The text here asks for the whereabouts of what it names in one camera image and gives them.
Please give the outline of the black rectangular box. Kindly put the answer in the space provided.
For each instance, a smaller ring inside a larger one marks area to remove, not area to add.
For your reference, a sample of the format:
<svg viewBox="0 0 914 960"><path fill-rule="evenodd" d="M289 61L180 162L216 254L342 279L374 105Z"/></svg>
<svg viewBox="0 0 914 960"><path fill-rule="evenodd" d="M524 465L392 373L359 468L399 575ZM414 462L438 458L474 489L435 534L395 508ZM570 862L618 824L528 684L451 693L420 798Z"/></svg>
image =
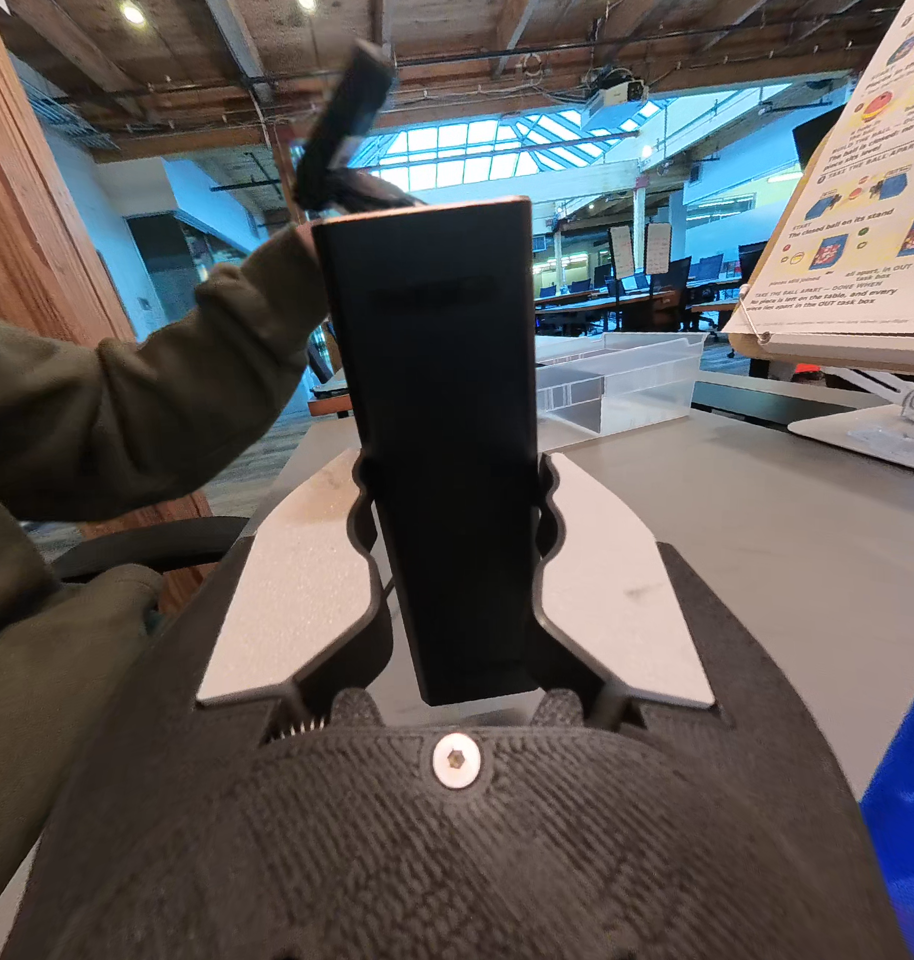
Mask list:
<svg viewBox="0 0 914 960"><path fill-rule="evenodd" d="M420 695L534 690L531 202L348 215L313 236Z"/></svg>

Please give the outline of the black table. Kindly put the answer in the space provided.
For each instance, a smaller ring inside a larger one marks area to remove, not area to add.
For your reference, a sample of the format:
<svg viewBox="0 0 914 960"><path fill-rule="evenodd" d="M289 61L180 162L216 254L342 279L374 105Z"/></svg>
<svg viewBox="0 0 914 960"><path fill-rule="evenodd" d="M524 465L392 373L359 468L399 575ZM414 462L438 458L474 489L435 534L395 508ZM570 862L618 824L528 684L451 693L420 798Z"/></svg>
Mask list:
<svg viewBox="0 0 914 960"><path fill-rule="evenodd" d="M694 410L783 432L798 421L862 412L882 403L865 392L742 378L737 383L699 380L691 399Z"/></svg>

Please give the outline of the white board stand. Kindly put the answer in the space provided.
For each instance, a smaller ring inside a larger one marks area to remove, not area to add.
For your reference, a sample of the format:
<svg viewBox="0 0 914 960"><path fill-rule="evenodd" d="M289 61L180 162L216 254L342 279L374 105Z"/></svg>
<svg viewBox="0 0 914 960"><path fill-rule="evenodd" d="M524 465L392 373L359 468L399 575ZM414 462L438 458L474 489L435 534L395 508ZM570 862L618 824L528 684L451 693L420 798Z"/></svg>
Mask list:
<svg viewBox="0 0 914 960"><path fill-rule="evenodd" d="M914 383L882 370L823 366L822 372L877 396L884 404L790 423L801 438L914 471Z"/></svg>

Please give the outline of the person's green jacket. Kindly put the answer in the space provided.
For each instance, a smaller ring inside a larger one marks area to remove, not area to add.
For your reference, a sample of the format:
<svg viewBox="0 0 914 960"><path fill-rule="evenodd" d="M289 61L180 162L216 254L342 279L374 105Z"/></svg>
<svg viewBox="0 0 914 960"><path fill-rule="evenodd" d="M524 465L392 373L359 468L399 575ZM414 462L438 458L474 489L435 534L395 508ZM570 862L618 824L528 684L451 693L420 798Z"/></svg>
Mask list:
<svg viewBox="0 0 914 960"><path fill-rule="evenodd" d="M66 587L22 522L96 522L182 496L166 361L179 325L89 349L0 320L0 895L141 651L161 578Z"/></svg>

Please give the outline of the printed instruction board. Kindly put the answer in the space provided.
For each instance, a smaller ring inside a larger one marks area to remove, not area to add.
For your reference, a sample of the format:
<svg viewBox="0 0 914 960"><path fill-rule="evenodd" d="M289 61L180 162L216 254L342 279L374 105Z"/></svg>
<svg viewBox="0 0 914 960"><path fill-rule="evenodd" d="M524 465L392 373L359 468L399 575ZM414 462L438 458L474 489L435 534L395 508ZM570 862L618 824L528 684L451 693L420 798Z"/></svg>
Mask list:
<svg viewBox="0 0 914 960"><path fill-rule="evenodd" d="M751 358L914 375L914 2L815 150L725 333Z"/></svg>

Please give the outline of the ceiling projector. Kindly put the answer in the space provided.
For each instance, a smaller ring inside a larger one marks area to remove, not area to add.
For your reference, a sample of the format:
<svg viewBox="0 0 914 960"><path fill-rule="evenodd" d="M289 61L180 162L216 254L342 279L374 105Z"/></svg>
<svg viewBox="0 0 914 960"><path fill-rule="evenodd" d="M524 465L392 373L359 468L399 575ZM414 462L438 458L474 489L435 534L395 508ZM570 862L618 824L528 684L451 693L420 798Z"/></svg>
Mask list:
<svg viewBox="0 0 914 960"><path fill-rule="evenodd" d="M601 72L589 82L588 90L590 95L584 103L584 111L588 114L624 104L643 103L649 96L648 85L626 69Z"/></svg>

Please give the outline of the blue cloth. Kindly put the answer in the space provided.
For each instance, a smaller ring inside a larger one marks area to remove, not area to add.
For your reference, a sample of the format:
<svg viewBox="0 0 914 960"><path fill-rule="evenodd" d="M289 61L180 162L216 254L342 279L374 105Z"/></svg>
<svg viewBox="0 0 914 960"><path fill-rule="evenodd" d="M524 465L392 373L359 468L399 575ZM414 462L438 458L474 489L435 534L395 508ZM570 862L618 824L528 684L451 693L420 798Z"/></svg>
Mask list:
<svg viewBox="0 0 914 960"><path fill-rule="evenodd" d="M900 930L914 957L914 700L860 801Z"/></svg>

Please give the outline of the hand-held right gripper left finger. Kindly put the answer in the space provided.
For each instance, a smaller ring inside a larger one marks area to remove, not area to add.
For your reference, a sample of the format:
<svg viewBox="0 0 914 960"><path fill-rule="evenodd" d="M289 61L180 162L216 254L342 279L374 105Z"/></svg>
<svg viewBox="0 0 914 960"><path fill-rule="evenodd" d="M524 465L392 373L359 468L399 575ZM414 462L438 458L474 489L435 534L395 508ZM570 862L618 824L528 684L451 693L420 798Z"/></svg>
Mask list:
<svg viewBox="0 0 914 960"><path fill-rule="evenodd" d="M284 497L250 544L197 693L203 707L280 698L328 707L388 666L391 614L361 452Z"/></svg>

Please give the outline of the person's left forearm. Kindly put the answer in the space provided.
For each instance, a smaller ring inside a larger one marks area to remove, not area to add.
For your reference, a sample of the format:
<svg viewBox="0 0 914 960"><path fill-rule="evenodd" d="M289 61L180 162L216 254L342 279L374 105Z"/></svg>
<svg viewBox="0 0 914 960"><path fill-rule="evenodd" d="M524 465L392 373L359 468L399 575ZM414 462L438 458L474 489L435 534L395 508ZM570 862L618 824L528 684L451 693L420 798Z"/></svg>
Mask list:
<svg viewBox="0 0 914 960"><path fill-rule="evenodd" d="M196 300L134 353L108 341L94 350L79 519L108 521L213 480L286 407L328 312L319 259L293 225L216 268Z"/></svg>

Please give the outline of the black office chair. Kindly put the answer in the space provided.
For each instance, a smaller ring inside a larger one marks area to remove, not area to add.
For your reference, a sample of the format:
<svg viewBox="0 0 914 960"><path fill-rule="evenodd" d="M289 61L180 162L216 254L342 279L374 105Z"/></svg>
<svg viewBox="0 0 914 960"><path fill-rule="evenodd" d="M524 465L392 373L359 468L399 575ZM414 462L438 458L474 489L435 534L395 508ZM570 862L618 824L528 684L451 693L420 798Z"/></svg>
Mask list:
<svg viewBox="0 0 914 960"><path fill-rule="evenodd" d="M664 274L652 276L653 320L658 332L689 330L687 284L691 258L670 263Z"/></svg>

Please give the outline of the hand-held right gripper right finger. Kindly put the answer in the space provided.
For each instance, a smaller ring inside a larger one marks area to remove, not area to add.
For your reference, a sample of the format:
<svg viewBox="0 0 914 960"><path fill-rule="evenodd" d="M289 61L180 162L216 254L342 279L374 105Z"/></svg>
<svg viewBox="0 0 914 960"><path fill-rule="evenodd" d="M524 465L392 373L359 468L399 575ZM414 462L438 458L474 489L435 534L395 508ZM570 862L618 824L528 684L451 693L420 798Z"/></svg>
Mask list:
<svg viewBox="0 0 914 960"><path fill-rule="evenodd" d="M562 452L544 454L552 534L532 592L536 623L614 692L715 705L696 643L651 530Z"/></svg>

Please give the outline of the clear plastic bin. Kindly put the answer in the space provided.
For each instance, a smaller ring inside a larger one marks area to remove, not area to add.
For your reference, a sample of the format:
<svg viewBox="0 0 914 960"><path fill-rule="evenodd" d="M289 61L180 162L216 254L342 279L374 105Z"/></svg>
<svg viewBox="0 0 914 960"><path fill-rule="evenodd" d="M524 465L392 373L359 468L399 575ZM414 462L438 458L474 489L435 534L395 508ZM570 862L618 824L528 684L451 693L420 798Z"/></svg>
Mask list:
<svg viewBox="0 0 914 960"><path fill-rule="evenodd" d="M687 417L704 342L702 332L537 336L538 450Z"/></svg>

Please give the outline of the grey desk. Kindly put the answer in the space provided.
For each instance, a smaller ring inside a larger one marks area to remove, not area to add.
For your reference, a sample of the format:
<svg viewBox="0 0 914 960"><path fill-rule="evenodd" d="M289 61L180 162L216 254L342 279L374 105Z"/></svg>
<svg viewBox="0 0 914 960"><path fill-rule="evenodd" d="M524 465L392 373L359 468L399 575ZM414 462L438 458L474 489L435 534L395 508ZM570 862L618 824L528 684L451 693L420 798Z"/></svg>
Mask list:
<svg viewBox="0 0 914 960"><path fill-rule="evenodd" d="M718 699L197 708L230 559L42 838L3 958L908 958L853 788L914 693L914 476L692 414L568 455L660 552Z"/></svg>

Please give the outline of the wooden pillar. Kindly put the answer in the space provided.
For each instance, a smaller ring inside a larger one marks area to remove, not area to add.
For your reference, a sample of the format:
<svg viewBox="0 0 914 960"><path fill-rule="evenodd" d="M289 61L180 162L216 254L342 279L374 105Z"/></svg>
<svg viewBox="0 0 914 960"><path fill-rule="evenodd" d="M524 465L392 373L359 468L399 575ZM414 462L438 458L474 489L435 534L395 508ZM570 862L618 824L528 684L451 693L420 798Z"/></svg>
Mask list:
<svg viewBox="0 0 914 960"><path fill-rule="evenodd" d="M0 320L85 349L110 338L136 349L1 34Z"/></svg>

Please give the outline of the black monitor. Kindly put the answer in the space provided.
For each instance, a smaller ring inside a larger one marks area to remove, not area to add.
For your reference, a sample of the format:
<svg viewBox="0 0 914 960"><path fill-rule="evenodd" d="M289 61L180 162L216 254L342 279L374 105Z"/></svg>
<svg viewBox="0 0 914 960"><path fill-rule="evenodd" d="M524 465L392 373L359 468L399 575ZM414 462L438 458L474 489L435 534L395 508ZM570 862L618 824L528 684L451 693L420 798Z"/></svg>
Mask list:
<svg viewBox="0 0 914 960"><path fill-rule="evenodd" d="M791 134L794 140L799 169L802 172L811 162L814 153L823 142L823 139L833 130L843 111L843 106L835 106L833 109L829 109L792 129Z"/></svg>

